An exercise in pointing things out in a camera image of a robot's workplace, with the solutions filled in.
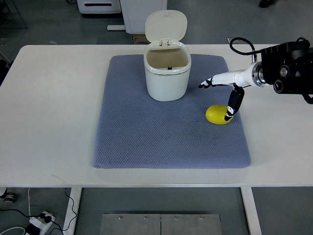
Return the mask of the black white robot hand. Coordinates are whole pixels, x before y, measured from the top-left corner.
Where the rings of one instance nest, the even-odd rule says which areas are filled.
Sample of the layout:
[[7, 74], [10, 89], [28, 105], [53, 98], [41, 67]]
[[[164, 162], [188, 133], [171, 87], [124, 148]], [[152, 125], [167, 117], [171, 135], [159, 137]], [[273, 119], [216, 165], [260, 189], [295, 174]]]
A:
[[209, 88], [215, 86], [232, 86], [227, 110], [224, 116], [225, 121], [231, 118], [238, 112], [245, 94], [244, 88], [266, 87], [268, 84], [263, 78], [263, 69], [261, 62], [252, 63], [246, 70], [237, 70], [233, 72], [225, 72], [216, 74], [213, 77], [200, 83], [199, 88]]

